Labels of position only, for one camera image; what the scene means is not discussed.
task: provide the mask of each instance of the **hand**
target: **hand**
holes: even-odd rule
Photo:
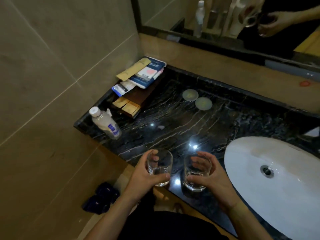
[[[274,18],[274,22],[270,24],[259,24],[258,32],[262,37],[270,37],[281,30],[295,24],[298,18],[298,12],[271,12],[269,17]]]
[[[201,157],[206,157],[211,161],[211,171],[209,176],[189,175],[188,180],[206,186],[220,203],[223,211],[228,212],[241,201],[234,190],[232,183],[223,169],[218,159],[208,152],[197,152]]]
[[[150,152],[157,150],[149,150],[145,152],[138,164],[136,165],[133,174],[130,177],[129,183],[123,192],[123,195],[134,204],[138,201],[156,184],[167,182],[170,179],[169,173],[162,173],[158,175],[151,175],[147,171],[147,156]]]
[[[248,16],[252,16],[254,13],[260,12],[265,0],[249,0],[246,6],[239,13],[239,22],[243,24],[244,20]]]

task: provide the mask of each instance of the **sink drain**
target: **sink drain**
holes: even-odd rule
[[[269,179],[273,178],[274,175],[275,175],[274,172],[273,172],[273,169],[270,168],[267,165],[262,165],[260,167],[260,172],[262,173],[263,176],[265,176],[265,177],[267,177]]]

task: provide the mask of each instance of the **round coaster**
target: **round coaster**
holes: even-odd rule
[[[198,97],[199,94],[196,90],[193,89],[187,89],[182,93],[182,97],[186,100],[186,101],[195,101]]]
[[[212,107],[212,102],[206,97],[200,97],[195,101],[195,106],[200,110],[208,110]]]

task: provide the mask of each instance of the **person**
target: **person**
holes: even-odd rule
[[[147,195],[150,196],[148,193],[150,189],[170,179],[168,173],[158,175],[148,173],[146,162],[147,155],[151,151],[142,155],[122,195],[91,229],[85,240],[228,239],[220,234],[213,224],[202,219],[168,211],[153,211],[153,204],[151,204],[152,209],[150,204],[149,206],[146,204],[146,201],[151,200],[146,199]],[[189,175],[188,180],[210,189],[222,210],[229,216],[239,239],[271,240],[271,236],[237,195],[217,158],[208,152],[197,152],[197,154],[210,159],[212,170],[209,176]],[[139,201],[138,207],[130,214]]]
[[[238,36],[252,50],[292,52],[320,25],[320,0],[250,0],[239,14],[240,23],[258,10],[272,21],[244,28]]]

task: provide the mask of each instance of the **red object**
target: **red object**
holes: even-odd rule
[[[299,83],[300,87],[307,87],[307,86],[310,86],[310,85],[311,85],[310,81],[302,81],[302,82]]]

